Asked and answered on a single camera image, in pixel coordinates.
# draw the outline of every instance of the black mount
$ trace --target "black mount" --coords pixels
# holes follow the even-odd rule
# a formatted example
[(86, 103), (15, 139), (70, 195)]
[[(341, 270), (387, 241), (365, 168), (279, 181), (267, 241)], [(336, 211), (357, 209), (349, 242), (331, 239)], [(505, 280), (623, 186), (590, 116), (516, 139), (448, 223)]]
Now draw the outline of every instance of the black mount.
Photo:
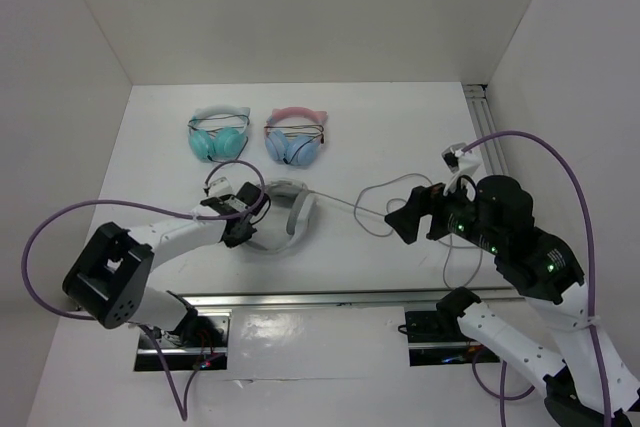
[(106, 329), (115, 329), (138, 309), (152, 262), (150, 246), (109, 222), (98, 227), (82, 249), (62, 290)]

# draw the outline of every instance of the pink headphones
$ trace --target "pink headphones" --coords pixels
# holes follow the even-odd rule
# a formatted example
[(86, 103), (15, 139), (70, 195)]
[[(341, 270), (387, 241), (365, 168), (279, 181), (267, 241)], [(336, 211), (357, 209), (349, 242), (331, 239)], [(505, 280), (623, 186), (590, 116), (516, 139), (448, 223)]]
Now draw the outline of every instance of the pink headphones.
[[(312, 124), (293, 125), (281, 128), (274, 124), (289, 117), (304, 117)], [(305, 107), (274, 109), (264, 127), (265, 146), (269, 156), (276, 162), (306, 166), (318, 155), (318, 147), (324, 143), (324, 124), (327, 113)]]

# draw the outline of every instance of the teal headphones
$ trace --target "teal headphones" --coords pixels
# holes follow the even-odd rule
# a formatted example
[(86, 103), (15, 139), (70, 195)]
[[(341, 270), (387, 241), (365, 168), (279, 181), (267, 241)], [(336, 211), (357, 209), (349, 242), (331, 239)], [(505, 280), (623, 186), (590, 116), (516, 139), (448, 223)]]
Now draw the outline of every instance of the teal headphones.
[[(193, 114), (187, 124), (189, 129), (189, 146), (202, 161), (214, 161), (214, 158), (232, 159), (240, 155), (248, 142), (249, 107), (231, 107), (226, 105), (207, 107)], [(198, 128), (203, 121), (221, 120), (237, 117), (242, 120), (242, 127), (217, 127), (211, 129)]]

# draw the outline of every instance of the white wall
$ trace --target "white wall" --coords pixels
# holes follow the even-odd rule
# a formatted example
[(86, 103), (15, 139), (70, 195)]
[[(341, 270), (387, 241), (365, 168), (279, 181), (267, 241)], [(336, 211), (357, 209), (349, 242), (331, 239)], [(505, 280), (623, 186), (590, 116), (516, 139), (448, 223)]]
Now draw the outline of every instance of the white wall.
[(486, 82), (529, 0), (87, 0), (134, 84)]
[[(0, 0), (0, 25), (0, 411), (20, 426), (57, 324), (27, 299), (22, 246), (45, 216), (97, 197), (131, 84), (83, 0)], [(91, 215), (36, 245), (35, 284), (54, 303)]]
[[(598, 309), (637, 375), (639, 32), (640, 0), (533, 0), (489, 84), (498, 127), (541, 135), (575, 167), (595, 227)], [(538, 220), (586, 269), (584, 224), (565, 174), (525, 140), (505, 146)]]

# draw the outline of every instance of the white table surface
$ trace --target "white table surface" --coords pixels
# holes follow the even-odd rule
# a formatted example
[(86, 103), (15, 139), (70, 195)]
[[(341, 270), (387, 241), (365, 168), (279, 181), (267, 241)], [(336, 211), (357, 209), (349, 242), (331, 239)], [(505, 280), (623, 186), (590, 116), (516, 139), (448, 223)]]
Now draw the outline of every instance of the white table surface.
[[(524, 302), (496, 312), (533, 338)], [(470, 365), (409, 367), (399, 307), (234, 314), (228, 370), (198, 374), (180, 421), (163, 372), (133, 372), (139, 330), (62, 319), (28, 427), (444, 427), (499, 425), (498, 402)], [(479, 366), (498, 388), (499, 365)], [(189, 372), (174, 372), (182, 390)], [(507, 393), (526, 389), (510, 371)], [(507, 406), (509, 426), (553, 427), (534, 393)]]
[[(251, 107), (251, 137), (242, 159), (255, 164), (265, 177), (300, 179), (311, 189), (350, 201), (362, 188), (408, 172), (445, 181), (450, 173), (441, 152), (476, 138), (458, 83), (137, 86), (100, 198), (189, 211), (202, 199), (202, 184), (212, 166), (191, 153), (186, 122), (196, 109), (216, 104)], [(326, 143), (316, 162), (304, 169), (276, 164), (264, 147), (262, 126), (272, 109), (291, 105), (329, 112)], [(243, 166), (225, 167), (223, 172), (234, 189), (255, 180)], [(481, 168), (476, 177), (483, 175)], [(424, 180), (415, 178), (379, 189), (362, 205), (384, 211), (387, 199), (406, 198), (419, 184)], [(274, 209), (259, 224), (261, 235), (284, 233), (284, 221), (278, 217)], [(130, 227), (161, 218), (101, 206), (91, 232), (107, 221)], [(371, 229), (388, 230), (380, 220), (368, 219)], [(439, 288), (447, 248), (424, 239), (427, 224), (423, 222), (421, 240), (407, 246), (396, 235), (384, 239), (368, 235), (349, 208), (320, 199), (308, 237), (293, 249), (263, 256), (222, 244), (203, 247), (156, 270), (150, 285), (180, 293)], [(449, 283), (457, 285), (468, 278), (477, 259), (477, 251), (454, 251)], [(473, 286), (505, 285), (492, 261), (485, 255)]]

